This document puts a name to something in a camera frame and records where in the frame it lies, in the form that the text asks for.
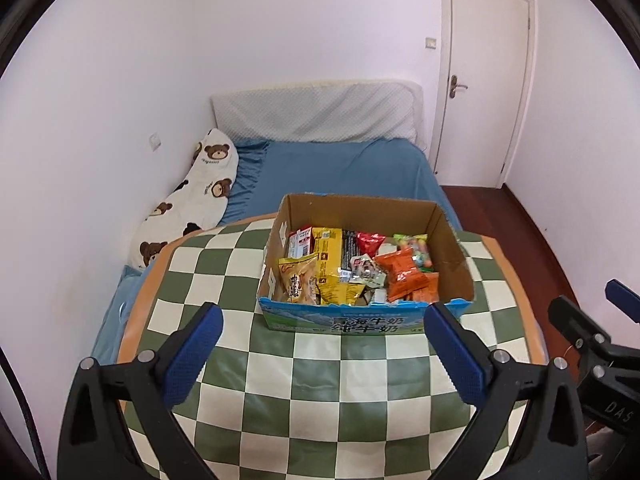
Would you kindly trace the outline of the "green white checkered tablecloth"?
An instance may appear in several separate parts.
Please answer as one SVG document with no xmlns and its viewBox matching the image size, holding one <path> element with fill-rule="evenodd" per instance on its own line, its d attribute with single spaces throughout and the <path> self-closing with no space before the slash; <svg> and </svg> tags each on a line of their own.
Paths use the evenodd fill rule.
<svg viewBox="0 0 640 480">
<path fill-rule="evenodd" d="M 421 334 L 276 332 L 256 299 L 269 216 L 171 244 L 119 347 L 160 348 L 207 301 L 224 331 L 176 421 L 221 479 L 425 479 L 473 416 Z"/>
</svg>

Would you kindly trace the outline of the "colourful candy ball bag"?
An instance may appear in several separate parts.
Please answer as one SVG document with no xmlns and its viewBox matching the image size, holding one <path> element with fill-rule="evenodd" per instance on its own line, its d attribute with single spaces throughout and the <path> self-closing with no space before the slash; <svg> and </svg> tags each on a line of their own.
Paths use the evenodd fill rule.
<svg viewBox="0 0 640 480">
<path fill-rule="evenodd" d="M 428 236 L 426 234 L 405 235 L 395 234 L 394 242 L 398 249 L 410 248 L 412 260 L 421 272 L 433 272 L 433 261 L 427 247 Z"/>
</svg>

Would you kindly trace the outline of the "white quilted headboard cushion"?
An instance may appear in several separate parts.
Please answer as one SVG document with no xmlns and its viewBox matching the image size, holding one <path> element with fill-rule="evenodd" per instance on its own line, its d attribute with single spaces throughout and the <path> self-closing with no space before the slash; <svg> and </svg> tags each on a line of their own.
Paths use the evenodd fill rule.
<svg viewBox="0 0 640 480">
<path fill-rule="evenodd" d="M 217 93 L 218 129 L 233 140 L 364 142 L 425 146 L 422 88 L 398 79 L 313 81 Z"/>
</svg>

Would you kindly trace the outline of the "wall light switch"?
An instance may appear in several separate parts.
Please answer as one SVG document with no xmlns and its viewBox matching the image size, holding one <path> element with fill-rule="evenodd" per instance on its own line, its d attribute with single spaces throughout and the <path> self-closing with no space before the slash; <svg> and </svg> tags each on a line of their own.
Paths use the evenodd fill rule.
<svg viewBox="0 0 640 480">
<path fill-rule="evenodd" d="M 431 38 L 431 37 L 426 37 L 425 38 L 425 47 L 427 49 L 435 50 L 437 48 L 437 39 L 436 38 Z"/>
</svg>

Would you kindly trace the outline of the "bear print pillow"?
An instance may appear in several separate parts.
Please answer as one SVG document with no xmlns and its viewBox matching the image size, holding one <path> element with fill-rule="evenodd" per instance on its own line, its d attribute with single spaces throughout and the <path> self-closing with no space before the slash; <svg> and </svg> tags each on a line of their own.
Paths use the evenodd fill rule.
<svg viewBox="0 0 640 480">
<path fill-rule="evenodd" d="M 134 232 L 128 266 L 145 269 L 174 240 L 213 229 L 227 210 L 238 165 L 239 154 L 231 139 L 217 128 L 209 130 L 198 141 L 192 165 L 175 191 Z"/>
</svg>

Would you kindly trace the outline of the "white door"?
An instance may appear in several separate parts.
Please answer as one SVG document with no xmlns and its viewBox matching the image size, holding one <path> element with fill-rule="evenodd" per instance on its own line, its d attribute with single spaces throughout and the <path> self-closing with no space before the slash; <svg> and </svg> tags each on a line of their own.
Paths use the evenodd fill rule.
<svg viewBox="0 0 640 480">
<path fill-rule="evenodd" d="M 442 0 L 442 92 L 431 161 L 438 182 L 498 188 L 521 127 L 534 0 Z M 457 75 L 468 90 L 449 97 Z"/>
</svg>

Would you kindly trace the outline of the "yellow cracker snack bag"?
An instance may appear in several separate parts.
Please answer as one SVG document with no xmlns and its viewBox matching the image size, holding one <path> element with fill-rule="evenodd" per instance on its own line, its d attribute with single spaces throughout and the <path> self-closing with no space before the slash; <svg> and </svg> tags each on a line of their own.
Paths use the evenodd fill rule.
<svg viewBox="0 0 640 480">
<path fill-rule="evenodd" d="M 278 262 L 280 278 L 291 304 L 318 304 L 316 274 L 318 258 L 316 254 L 300 258 L 281 258 Z"/>
</svg>

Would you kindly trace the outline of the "silver panda snack packet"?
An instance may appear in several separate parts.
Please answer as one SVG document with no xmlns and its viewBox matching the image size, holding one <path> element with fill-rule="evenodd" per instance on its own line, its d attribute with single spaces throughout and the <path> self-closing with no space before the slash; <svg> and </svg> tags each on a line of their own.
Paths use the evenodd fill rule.
<svg viewBox="0 0 640 480">
<path fill-rule="evenodd" d="M 372 289 L 385 286 L 385 272 L 367 255 L 352 257 L 350 259 L 350 272 L 352 272 L 349 279 L 351 283 L 361 284 Z"/>
</svg>

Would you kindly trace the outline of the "wall socket left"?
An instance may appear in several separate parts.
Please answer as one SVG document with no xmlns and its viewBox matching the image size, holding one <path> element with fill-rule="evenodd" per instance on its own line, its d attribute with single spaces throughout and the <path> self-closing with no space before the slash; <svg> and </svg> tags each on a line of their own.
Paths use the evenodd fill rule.
<svg viewBox="0 0 640 480">
<path fill-rule="evenodd" d="M 162 145 L 162 140 L 160 140 L 160 136 L 157 133 L 153 133 L 149 137 L 149 144 L 150 144 L 151 150 L 155 152 Z"/>
</svg>

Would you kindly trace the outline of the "large orange snack packet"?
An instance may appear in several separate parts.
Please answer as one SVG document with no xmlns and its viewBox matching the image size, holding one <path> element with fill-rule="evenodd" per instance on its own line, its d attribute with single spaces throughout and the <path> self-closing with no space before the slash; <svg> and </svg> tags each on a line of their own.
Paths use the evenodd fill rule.
<svg viewBox="0 0 640 480">
<path fill-rule="evenodd" d="M 373 259 L 386 274 L 388 301 L 404 298 L 430 284 L 430 279 L 419 270 L 412 256 L 412 249 L 406 247 L 396 252 L 378 255 Z"/>
</svg>

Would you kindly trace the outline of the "red white snack stick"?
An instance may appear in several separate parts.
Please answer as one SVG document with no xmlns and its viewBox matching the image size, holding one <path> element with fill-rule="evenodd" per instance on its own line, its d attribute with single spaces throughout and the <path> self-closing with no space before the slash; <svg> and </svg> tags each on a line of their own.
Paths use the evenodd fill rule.
<svg viewBox="0 0 640 480">
<path fill-rule="evenodd" d="M 312 227 L 298 229 L 288 238 L 288 258 L 298 259 L 312 253 Z"/>
</svg>

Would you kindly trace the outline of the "cardboard milk carton box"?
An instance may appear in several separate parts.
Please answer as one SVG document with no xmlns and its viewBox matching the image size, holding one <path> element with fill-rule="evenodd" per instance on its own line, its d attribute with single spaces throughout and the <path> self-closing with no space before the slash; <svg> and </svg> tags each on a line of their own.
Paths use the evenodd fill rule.
<svg viewBox="0 0 640 480">
<path fill-rule="evenodd" d="M 460 316 L 473 280 L 445 211 L 428 200 L 288 194 L 257 300 L 280 332 L 402 335 L 442 302 Z"/>
</svg>

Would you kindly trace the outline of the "yellow snack bag in box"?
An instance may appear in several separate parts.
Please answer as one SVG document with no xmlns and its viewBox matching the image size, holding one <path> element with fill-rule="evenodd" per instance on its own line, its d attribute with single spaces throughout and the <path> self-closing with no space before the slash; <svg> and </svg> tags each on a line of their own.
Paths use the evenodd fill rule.
<svg viewBox="0 0 640 480">
<path fill-rule="evenodd" d="M 342 230 L 314 226 L 311 234 L 318 257 L 316 282 L 321 303 L 353 306 L 363 293 L 364 285 L 353 283 L 352 272 L 342 267 Z"/>
</svg>

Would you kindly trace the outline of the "small red chocolate packet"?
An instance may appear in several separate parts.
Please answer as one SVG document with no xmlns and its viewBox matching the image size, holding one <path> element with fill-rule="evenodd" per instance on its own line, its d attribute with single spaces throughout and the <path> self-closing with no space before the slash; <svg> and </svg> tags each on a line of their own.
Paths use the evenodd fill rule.
<svg viewBox="0 0 640 480">
<path fill-rule="evenodd" d="M 380 233 L 356 233 L 356 243 L 360 255 L 367 255 L 374 258 L 378 254 L 378 250 L 386 241 L 386 236 Z"/>
</svg>

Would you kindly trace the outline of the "blue sheet bed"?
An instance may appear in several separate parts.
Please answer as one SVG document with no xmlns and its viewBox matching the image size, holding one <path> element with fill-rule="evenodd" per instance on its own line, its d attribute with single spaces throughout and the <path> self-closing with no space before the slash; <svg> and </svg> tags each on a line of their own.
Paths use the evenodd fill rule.
<svg viewBox="0 0 640 480">
<path fill-rule="evenodd" d="M 430 200 L 439 204 L 450 226 L 460 221 L 438 185 L 425 155 L 412 143 L 378 139 L 355 143 L 296 143 L 260 139 L 230 145 L 228 197 L 216 207 L 212 230 L 200 234 L 201 223 L 183 220 L 156 243 L 158 250 L 178 237 L 185 239 L 169 266 L 178 290 L 160 302 L 152 318 L 152 341 L 160 341 L 179 320 L 196 310 L 207 294 L 230 301 L 231 325 L 219 341 L 232 356 L 250 352 L 250 337 L 266 331 L 256 292 L 258 262 L 272 227 L 270 214 L 290 193 L 311 192 Z"/>
</svg>

